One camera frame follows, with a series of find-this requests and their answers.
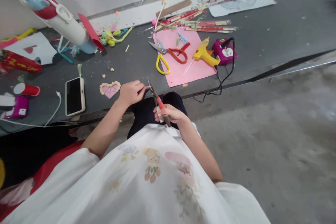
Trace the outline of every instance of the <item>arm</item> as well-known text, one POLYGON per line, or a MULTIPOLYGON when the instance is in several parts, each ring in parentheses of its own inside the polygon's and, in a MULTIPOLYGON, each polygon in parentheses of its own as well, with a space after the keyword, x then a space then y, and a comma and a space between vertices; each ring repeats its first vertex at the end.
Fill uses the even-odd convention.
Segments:
MULTIPOLYGON (((180 110, 174 108, 170 104, 165 104, 165 107, 166 108, 161 109, 159 113, 169 115, 171 122, 177 124, 181 133, 182 140, 196 157, 203 170, 206 172, 212 182, 217 183, 220 181, 224 181, 223 175, 215 158, 198 135, 190 119, 180 110)), ((155 120, 158 121, 159 119, 156 109, 154 109, 154 113, 155 120)))
POLYGON ((146 89, 147 87, 138 80, 122 85, 118 100, 116 100, 103 120, 87 137, 81 148, 87 148, 91 153, 97 155, 99 159, 102 159, 114 139, 114 135, 126 109, 130 105, 140 101, 146 89))

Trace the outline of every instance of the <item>paper cup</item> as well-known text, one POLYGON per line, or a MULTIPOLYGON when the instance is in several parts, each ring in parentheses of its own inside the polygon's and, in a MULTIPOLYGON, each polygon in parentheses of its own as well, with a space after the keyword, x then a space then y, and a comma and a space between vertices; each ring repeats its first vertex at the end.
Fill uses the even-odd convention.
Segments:
POLYGON ((19 83, 14 87, 14 94, 37 96, 40 93, 40 88, 36 86, 28 86, 24 83, 19 83))

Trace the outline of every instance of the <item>yellow glue gun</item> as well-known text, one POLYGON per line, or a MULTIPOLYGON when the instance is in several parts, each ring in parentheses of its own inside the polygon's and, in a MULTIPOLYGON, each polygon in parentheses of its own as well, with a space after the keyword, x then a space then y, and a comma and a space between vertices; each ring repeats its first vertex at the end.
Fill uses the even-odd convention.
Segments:
POLYGON ((207 51, 208 44, 209 44, 209 38, 206 38, 199 45, 199 47, 197 48, 196 52, 192 57, 195 58, 195 60, 197 61, 201 58, 202 60, 207 62, 210 66, 214 67, 220 63, 220 60, 211 57, 213 51, 207 51))

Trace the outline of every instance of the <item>smartphone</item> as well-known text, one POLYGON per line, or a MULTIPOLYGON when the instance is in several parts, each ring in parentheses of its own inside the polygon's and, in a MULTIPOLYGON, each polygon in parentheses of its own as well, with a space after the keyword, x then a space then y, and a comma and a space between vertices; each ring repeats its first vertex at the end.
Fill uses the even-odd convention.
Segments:
POLYGON ((65 84, 65 114, 67 116, 76 115, 85 111, 84 79, 78 77, 65 84))

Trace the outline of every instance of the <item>person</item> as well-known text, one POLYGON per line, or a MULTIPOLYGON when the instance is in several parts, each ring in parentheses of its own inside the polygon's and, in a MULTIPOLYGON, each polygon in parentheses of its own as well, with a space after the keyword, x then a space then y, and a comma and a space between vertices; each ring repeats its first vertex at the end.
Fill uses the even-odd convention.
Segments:
POLYGON ((153 98, 141 100, 146 90, 138 80, 122 85, 80 149, 2 223, 269 223, 247 189, 224 182, 180 96, 168 93, 156 111, 153 98), (129 138, 104 156, 129 106, 129 138))

